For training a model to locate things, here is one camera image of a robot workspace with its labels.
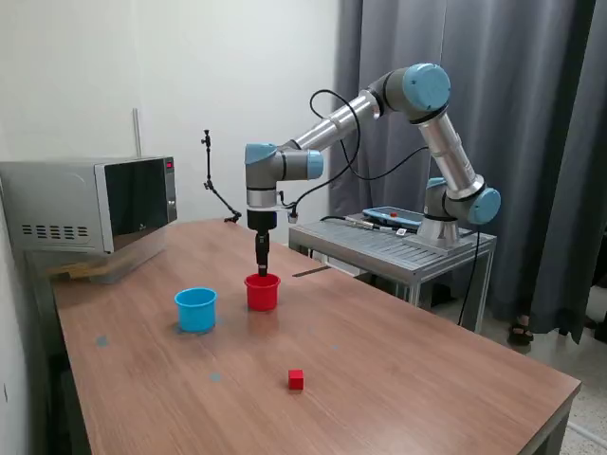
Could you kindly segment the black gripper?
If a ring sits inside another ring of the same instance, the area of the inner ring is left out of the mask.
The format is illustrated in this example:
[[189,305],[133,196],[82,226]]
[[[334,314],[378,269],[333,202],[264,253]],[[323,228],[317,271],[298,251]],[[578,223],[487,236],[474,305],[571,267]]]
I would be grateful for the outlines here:
[[277,212],[273,210],[247,210],[248,228],[255,230],[255,257],[258,275],[267,275],[269,231],[277,227]]

